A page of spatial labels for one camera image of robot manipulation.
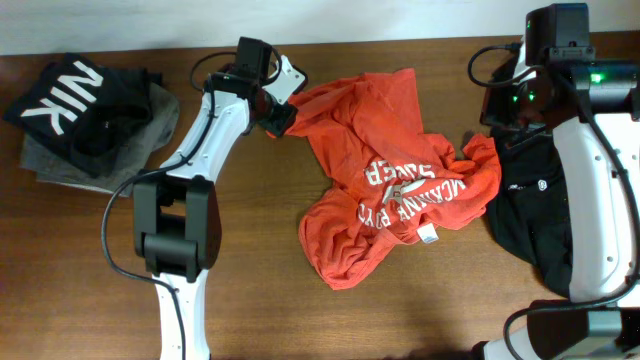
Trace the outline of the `red printed t-shirt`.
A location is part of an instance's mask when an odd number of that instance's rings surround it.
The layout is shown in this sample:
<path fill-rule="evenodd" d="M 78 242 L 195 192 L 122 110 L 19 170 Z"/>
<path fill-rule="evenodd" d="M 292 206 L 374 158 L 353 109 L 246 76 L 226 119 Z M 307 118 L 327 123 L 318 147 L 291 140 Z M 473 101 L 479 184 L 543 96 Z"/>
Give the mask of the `red printed t-shirt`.
<path fill-rule="evenodd" d="M 424 130 L 416 73 L 364 73 L 290 97 L 287 135 L 308 140 L 331 187 L 303 215 L 298 238 L 333 290 L 353 288 L 399 245 L 436 240 L 482 216 L 501 184 L 493 138 L 474 134 L 458 158 Z"/>

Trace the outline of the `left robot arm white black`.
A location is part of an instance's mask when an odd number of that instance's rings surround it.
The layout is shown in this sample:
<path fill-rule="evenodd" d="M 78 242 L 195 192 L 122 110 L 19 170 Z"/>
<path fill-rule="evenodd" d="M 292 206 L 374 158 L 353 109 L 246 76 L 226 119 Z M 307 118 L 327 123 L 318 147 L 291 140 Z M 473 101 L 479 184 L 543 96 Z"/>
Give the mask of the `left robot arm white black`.
<path fill-rule="evenodd" d="M 281 137 L 306 74 L 262 40 L 242 37 L 233 62 L 209 75 L 176 151 L 132 183 L 134 248 L 160 309 L 161 360 L 208 359 L 205 292 L 222 240 L 215 184 L 236 140 L 260 126 Z"/>

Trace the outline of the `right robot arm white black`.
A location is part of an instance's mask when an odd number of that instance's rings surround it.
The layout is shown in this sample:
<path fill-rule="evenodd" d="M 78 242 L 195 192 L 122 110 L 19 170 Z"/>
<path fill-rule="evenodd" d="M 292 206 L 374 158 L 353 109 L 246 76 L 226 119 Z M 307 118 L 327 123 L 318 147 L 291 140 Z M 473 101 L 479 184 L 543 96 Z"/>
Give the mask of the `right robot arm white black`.
<path fill-rule="evenodd" d="M 528 13 L 485 84 L 502 166 L 495 240 L 541 271 L 553 300 L 510 315 L 476 359 L 639 354 L 639 66 L 600 59 L 584 3 Z"/>

